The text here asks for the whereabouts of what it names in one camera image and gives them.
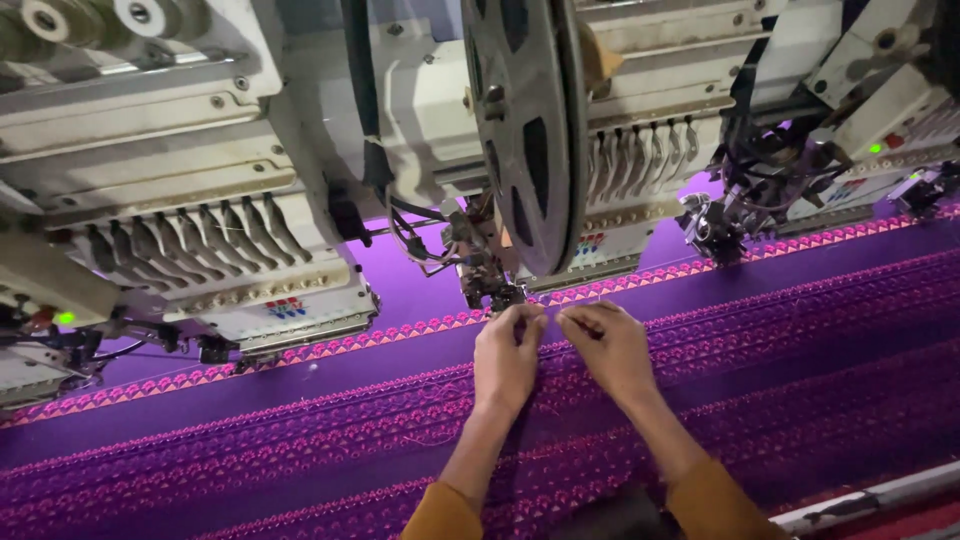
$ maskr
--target human hand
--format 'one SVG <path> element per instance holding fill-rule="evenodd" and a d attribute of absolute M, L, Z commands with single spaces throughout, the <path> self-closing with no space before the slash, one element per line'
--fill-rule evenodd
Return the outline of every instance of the human hand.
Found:
<path fill-rule="evenodd" d="M 601 300 L 567 307 L 556 317 L 593 378 L 621 407 L 659 395 L 647 331 L 623 308 Z"/>
<path fill-rule="evenodd" d="M 517 345 L 515 328 L 521 321 L 526 329 Z M 487 323 L 473 351 L 474 410 L 498 408 L 516 418 L 534 388 L 537 347 L 546 322 L 543 306 L 521 304 Z"/>

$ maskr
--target machine label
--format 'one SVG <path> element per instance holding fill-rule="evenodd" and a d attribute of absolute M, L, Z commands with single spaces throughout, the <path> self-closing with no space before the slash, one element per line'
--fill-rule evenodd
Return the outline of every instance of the machine label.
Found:
<path fill-rule="evenodd" d="M 280 319 L 292 319 L 297 315 L 306 315 L 306 309 L 303 308 L 303 301 L 297 300 L 296 296 L 286 300 L 268 302 L 264 304 L 264 307 L 267 309 L 267 312 Z"/>
<path fill-rule="evenodd" d="M 830 198 L 827 200 L 827 204 L 830 204 L 835 201 L 843 201 L 850 198 L 856 190 L 864 185 L 867 182 L 867 179 L 861 178 L 860 180 L 854 180 L 852 182 L 847 182 L 837 188 L 836 191 L 830 195 Z"/>
<path fill-rule="evenodd" d="M 577 244 L 577 251 L 573 256 L 587 255 L 597 251 L 597 248 L 603 245 L 604 237 L 603 233 L 581 236 L 580 243 Z"/>

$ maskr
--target embroidery machine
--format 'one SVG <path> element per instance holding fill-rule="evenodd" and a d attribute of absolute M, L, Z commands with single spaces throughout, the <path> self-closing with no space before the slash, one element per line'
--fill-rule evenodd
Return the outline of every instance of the embroidery machine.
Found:
<path fill-rule="evenodd" d="M 99 377 L 104 339 L 242 368 L 363 331 L 373 234 L 496 311 L 630 273 L 664 219 L 727 263 L 958 186 L 946 0 L 464 0 L 442 42 L 349 1 L 297 36 L 270 0 L 6 6 L 7 409 Z M 678 200 L 700 173 L 725 195 Z"/>

